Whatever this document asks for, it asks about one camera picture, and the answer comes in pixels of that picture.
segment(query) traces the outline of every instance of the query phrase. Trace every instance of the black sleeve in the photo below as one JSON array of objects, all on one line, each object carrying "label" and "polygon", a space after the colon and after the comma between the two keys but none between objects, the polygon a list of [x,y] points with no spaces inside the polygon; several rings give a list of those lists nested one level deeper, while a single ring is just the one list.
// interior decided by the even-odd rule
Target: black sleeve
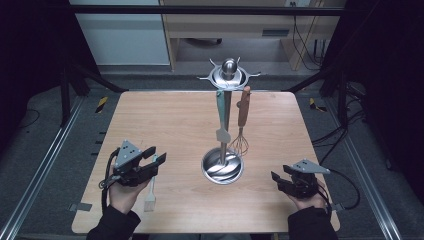
[{"label": "black sleeve", "polygon": [[323,208],[305,208],[288,218],[290,240],[337,240],[330,218]]},{"label": "black sleeve", "polygon": [[135,212],[125,215],[109,205],[97,227],[88,232],[87,240],[128,240],[139,223]]}]

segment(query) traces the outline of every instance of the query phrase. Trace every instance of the wooden table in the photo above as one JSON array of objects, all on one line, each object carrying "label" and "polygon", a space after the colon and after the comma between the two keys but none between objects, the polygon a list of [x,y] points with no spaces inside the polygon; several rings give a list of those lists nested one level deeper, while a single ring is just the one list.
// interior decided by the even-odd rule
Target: wooden table
[{"label": "wooden table", "polygon": [[[235,107],[241,92],[233,92],[229,132],[238,134]],[[295,96],[287,92],[252,92],[244,129],[249,152],[243,156],[244,172],[229,185],[212,183],[201,171],[201,160],[219,147],[215,92],[126,92],[110,123],[83,203],[89,212],[78,211],[72,229],[87,233],[102,215],[98,183],[104,177],[110,154],[128,139],[142,150],[157,147],[167,152],[155,182],[156,207],[143,212],[148,188],[133,210],[141,217],[139,233],[274,233],[287,232],[287,217],[296,211],[287,196],[277,190],[271,171],[289,179],[283,164],[303,158],[317,162]],[[151,159],[143,160],[142,165]],[[317,177],[324,182],[322,175]],[[333,213],[332,224],[340,224]]]}]

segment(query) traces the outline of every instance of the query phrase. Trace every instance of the wooden handle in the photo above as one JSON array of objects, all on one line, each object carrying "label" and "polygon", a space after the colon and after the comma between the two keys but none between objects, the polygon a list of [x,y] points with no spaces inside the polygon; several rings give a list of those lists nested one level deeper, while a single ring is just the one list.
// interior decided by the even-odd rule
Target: wooden handle
[{"label": "wooden handle", "polygon": [[243,89],[240,100],[240,109],[239,109],[239,127],[244,127],[247,121],[247,114],[249,113],[249,103],[250,103],[250,87],[246,86]]}]

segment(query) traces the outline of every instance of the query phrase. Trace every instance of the gray floor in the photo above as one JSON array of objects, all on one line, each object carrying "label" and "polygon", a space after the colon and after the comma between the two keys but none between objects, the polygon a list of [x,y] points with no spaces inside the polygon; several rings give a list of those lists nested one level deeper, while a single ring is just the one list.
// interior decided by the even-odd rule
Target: gray floor
[{"label": "gray floor", "polygon": [[[174,72],[140,67],[138,70],[145,72],[140,75],[140,72],[134,71],[135,68],[130,71],[109,68],[104,77],[122,87],[138,90],[214,90],[207,81],[196,79],[199,75],[206,76],[212,69],[208,58],[219,62],[227,57],[241,57],[240,65],[248,72],[266,73],[251,79],[249,85],[252,89],[279,91],[293,86],[313,73],[305,69],[299,72],[290,71],[281,50],[278,40],[261,42],[224,39],[223,44],[218,46],[199,46],[187,41],[181,44],[177,64],[180,68]],[[112,93],[91,80],[88,83],[92,90],[88,96],[82,97],[82,108],[75,124],[22,223],[18,233],[21,239],[78,238],[71,230],[75,213],[67,209],[69,204],[78,203],[82,197],[96,160],[96,153],[100,150],[104,133],[119,100],[119,94]],[[317,139],[336,128],[330,111],[320,112],[309,107],[311,97],[318,106],[331,108],[335,103],[334,98],[322,99],[319,96],[320,84],[321,82],[317,82],[296,94],[311,139]],[[107,96],[108,101],[102,113],[95,113],[103,96]],[[28,109],[40,113],[38,120],[19,129],[10,148],[1,156],[0,226],[6,223],[17,206],[59,131],[59,88],[34,96],[28,104]],[[350,105],[350,109],[351,115],[361,108],[355,102]],[[36,117],[36,112],[28,111],[22,125],[31,123]],[[384,155],[369,126],[361,120],[356,121],[349,126],[348,137],[370,173],[402,239],[424,239],[424,207],[412,193],[402,174],[386,169]],[[335,140],[336,138],[331,138],[326,143],[334,143]],[[340,239],[386,239],[372,208],[373,203],[365,196],[366,186],[361,183],[352,165],[346,150],[346,141],[347,139],[335,148],[324,166],[350,177],[360,188],[362,198],[357,208],[338,213],[342,226],[338,235]],[[321,159],[330,147],[316,147],[318,158]],[[326,177],[326,181],[334,202],[345,205],[353,203],[355,192],[346,181],[337,175]],[[287,239],[287,235],[280,233],[279,238]]]}]

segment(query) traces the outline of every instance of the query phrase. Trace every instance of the metal base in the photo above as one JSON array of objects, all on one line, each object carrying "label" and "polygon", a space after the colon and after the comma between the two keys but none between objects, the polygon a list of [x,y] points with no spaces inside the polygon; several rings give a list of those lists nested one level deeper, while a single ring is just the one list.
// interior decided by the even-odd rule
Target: metal base
[{"label": "metal base", "polygon": [[217,184],[230,184],[241,177],[244,164],[241,155],[227,149],[225,164],[220,163],[221,148],[210,150],[202,159],[202,172],[207,179]]}]

